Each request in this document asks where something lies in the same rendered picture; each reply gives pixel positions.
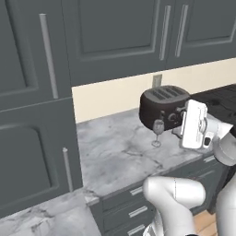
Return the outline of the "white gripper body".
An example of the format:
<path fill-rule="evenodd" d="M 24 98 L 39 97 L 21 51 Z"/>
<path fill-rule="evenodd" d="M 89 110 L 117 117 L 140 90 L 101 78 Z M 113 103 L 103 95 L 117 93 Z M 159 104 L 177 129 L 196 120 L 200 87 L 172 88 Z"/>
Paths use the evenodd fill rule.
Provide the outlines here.
<path fill-rule="evenodd" d="M 183 148 L 198 149 L 202 147 L 204 133 L 207 129 L 207 106 L 196 100 L 186 102 L 181 129 Z"/>

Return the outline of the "clear wine glass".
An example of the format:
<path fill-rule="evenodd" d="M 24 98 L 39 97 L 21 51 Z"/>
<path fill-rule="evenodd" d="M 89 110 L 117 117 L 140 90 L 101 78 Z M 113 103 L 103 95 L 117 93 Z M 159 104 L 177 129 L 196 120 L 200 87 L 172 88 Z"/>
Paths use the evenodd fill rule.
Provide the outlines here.
<path fill-rule="evenodd" d="M 152 130 L 156 135 L 156 139 L 152 142 L 152 145 L 155 148 L 159 148 L 161 146 L 161 143 L 159 141 L 159 136 L 164 132 L 164 122 L 160 119 L 156 120 L 153 124 Z"/>

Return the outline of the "black hob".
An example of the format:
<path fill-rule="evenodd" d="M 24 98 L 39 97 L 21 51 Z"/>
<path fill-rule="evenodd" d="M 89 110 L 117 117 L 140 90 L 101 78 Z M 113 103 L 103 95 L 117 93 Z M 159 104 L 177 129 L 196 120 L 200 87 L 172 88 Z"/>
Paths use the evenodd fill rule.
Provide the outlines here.
<path fill-rule="evenodd" d="M 207 106 L 207 117 L 226 125 L 220 130 L 220 137 L 226 135 L 231 125 L 236 124 L 236 84 L 213 88 L 191 95 L 192 100 Z"/>

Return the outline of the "dark brown toaster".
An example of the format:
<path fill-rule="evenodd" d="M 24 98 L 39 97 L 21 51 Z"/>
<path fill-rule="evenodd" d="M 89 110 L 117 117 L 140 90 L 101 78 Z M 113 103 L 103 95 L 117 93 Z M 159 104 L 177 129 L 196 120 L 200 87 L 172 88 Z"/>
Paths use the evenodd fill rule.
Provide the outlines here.
<path fill-rule="evenodd" d="M 164 130 L 178 127 L 183 122 L 185 103 L 191 95 L 176 86 L 160 86 L 145 90 L 139 103 L 139 119 L 149 130 L 156 120 L 162 120 Z"/>

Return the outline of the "grey drawer front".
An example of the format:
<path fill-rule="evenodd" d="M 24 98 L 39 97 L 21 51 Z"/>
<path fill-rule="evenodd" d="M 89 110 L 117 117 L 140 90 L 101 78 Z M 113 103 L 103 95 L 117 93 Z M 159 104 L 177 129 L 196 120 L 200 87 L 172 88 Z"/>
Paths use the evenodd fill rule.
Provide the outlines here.
<path fill-rule="evenodd" d="M 137 226 L 144 224 L 147 227 L 148 222 L 145 219 L 140 219 L 131 223 L 124 224 L 114 230 L 107 231 L 103 236 L 128 236 L 127 232 L 136 228 Z M 140 231 L 136 236 L 142 236 L 144 230 Z"/>
<path fill-rule="evenodd" d="M 225 182 L 228 173 L 228 167 L 223 166 L 224 172 L 215 176 L 209 176 L 199 182 L 204 185 L 206 190 L 206 200 L 201 206 L 195 206 L 191 208 L 193 215 L 197 215 L 202 211 L 207 210 L 210 214 L 215 212 L 215 205 L 218 192 Z"/>
<path fill-rule="evenodd" d="M 129 218 L 128 213 L 146 206 L 148 210 L 133 218 Z M 153 206 L 144 198 L 141 198 L 133 203 L 118 206 L 104 215 L 103 226 L 105 231 L 113 230 L 126 223 L 133 222 L 139 218 L 149 217 L 153 214 Z"/>
<path fill-rule="evenodd" d="M 212 170 L 214 171 L 214 174 L 212 173 L 209 176 L 215 176 L 217 174 L 221 174 L 222 172 L 224 172 L 224 168 L 222 164 L 219 163 L 216 159 L 210 161 L 209 163 L 204 163 L 203 159 L 205 158 L 188 163 L 182 166 L 181 168 L 171 171 L 168 173 L 168 176 L 180 177 L 180 178 L 191 178 L 193 180 L 196 180 L 197 176 L 208 171 L 212 171 Z"/>
<path fill-rule="evenodd" d="M 104 211 L 111 210 L 115 207 L 118 207 L 118 206 L 124 204 L 124 203 L 134 201 L 138 197 L 141 197 L 143 195 L 143 192 L 138 195 L 134 195 L 134 196 L 131 196 L 131 194 L 129 192 L 129 191 L 136 189 L 137 187 L 140 187 L 140 186 L 141 185 L 138 185 L 138 186 L 131 187 L 129 189 L 123 190 L 118 193 L 113 193 L 111 195 L 104 196 L 102 199 L 103 210 Z"/>

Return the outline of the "tall grey cupboard door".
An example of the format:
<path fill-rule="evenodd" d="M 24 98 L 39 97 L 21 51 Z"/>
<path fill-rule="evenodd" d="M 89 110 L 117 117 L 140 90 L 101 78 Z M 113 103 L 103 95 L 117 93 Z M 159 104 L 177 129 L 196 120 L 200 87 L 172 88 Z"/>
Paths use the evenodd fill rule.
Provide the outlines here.
<path fill-rule="evenodd" d="M 0 111 L 53 97 L 39 14 L 47 15 L 58 99 L 71 95 L 61 0 L 0 0 Z"/>

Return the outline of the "grey wall outlet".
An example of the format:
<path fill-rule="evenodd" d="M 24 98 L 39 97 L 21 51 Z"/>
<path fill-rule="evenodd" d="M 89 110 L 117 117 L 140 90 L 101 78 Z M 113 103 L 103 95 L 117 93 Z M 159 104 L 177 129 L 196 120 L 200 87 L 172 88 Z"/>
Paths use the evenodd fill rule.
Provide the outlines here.
<path fill-rule="evenodd" d="M 162 74 L 155 75 L 152 80 L 152 87 L 160 87 L 161 86 L 161 81 L 162 81 Z"/>

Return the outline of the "grey wall cupboard door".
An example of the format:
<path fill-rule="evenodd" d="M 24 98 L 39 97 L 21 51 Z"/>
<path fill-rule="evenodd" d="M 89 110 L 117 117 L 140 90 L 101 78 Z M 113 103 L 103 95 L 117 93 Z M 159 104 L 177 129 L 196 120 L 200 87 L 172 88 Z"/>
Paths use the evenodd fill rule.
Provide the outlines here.
<path fill-rule="evenodd" d="M 175 48 L 183 5 L 188 14 L 180 57 Z M 176 0 L 167 69 L 236 57 L 236 0 Z"/>
<path fill-rule="evenodd" d="M 176 0 L 61 0 L 73 86 L 166 67 Z"/>

